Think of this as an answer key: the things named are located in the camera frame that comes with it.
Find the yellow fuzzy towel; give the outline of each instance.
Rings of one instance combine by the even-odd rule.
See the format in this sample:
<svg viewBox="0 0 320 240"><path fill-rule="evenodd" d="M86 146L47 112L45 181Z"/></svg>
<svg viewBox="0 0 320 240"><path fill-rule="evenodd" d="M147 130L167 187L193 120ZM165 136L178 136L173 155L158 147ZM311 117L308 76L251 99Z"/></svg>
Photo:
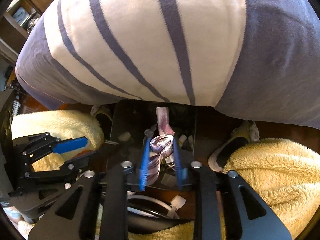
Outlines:
<svg viewBox="0 0 320 240"><path fill-rule="evenodd" d="M85 147L62 155L52 153L35 162L32 165L35 171L58 170L65 160L84 150L96 150L104 142L104 134L97 119L76 110L21 114L13 118L11 127L12 139L44 132L49 132L51 136L61 140L82 136L88 139Z"/></svg>
<svg viewBox="0 0 320 240"><path fill-rule="evenodd" d="M302 232L320 205L320 155L298 143L270 138L248 144L231 155L223 172L229 170L236 170L262 197L289 229L292 239ZM193 223L149 235L129 234L129 240L192 237Z"/></svg>

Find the blue clamp handle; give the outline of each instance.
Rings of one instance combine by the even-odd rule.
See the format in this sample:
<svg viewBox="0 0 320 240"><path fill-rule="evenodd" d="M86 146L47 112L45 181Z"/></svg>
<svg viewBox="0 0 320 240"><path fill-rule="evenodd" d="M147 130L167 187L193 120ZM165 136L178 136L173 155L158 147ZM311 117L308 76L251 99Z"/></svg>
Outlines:
<svg viewBox="0 0 320 240"><path fill-rule="evenodd" d="M77 139L68 139L59 142L53 149L52 152L63 154L69 151L73 151L82 147L85 147L88 143L86 137L80 137Z"/></svg>

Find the twisted fabric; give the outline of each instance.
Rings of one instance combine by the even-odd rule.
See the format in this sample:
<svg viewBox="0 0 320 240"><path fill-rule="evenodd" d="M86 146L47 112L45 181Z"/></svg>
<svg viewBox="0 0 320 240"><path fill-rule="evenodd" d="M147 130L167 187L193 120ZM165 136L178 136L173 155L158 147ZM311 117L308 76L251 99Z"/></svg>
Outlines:
<svg viewBox="0 0 320 240"><path fill-rule="evenodd" d="M159 177L162 160L171 156L173 152L174 131L169 125L169 109L167 107L157 107L156 112L159 136L153 138L150 142L151 152L149 155L147 185L156 182Z"/></svg>

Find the silver screw head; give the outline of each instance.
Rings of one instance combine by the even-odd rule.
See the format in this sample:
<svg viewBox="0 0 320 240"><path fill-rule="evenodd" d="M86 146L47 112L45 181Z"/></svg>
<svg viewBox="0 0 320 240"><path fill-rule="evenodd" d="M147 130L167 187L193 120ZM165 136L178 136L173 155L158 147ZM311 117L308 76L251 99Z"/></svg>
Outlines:
<svg viewBox="0 0 320 240"><path fill-rule="evenodd" d="M228 176L229 176L230 178L236 178L236 177L239 176L239 174L238 174L238 172L236 172L236 171L229 171L229 172L228 172Z"/></svg>
<svg viewBox="0 0 320 240"><path fill-rule="evenodd" d="M94 171L86 171L86 172L84 173L84 176L85 176L86 178L92 178L92 177L94 176Z"/></svg>
<svg viewBox="0 0 320 240"><path fill-rule="evenodd" d="M66 183L66 184L64 185L64 188L65 188L65 189L71 188L71 184L70 184L70 183Z"/></svg>
<svg viewBox="0 0 320 240"><path fill-rule="evenodd" d="M193 167L193 168L201 168L202 164L201 164L201 162L194 161L194 162L191 163L191 167Z"/></svg>
<svg viewBox="0 0 320 240"><path fill-rule="evenodd" d="M121 166L123 168L130 168L132 166L132 162L129 162L129 161L122 162Z"/></svg>

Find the triangular cutout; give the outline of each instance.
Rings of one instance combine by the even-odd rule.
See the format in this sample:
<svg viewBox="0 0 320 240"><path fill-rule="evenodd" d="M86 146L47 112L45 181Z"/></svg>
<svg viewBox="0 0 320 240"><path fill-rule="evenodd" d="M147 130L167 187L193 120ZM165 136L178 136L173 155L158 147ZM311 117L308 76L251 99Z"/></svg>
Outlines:
<svg viewBox="0 0 320 240"><path fill-rule="evenodd" d="M76 208L78 206L78 202L82 193L83 187L78 187L74 193L68 198L68 200L57 210L56 215L72 220L75 213Z"/></svg>
<svg viewBox="0 0 320 240"><path fill-rule="evenodd" d="M49 188L49 189L41 189L39 190L39 199L44 199L54 193L58 192L56 188Z"/></svg>
<svg viewBox="0 0 320 240"><path fill-rule="evenodd" d="M248 219L254 220L266 215L265 209L260 203L250 194L245 187L240 187L240 193L244 201L245 210L247 211Z"/></svg>

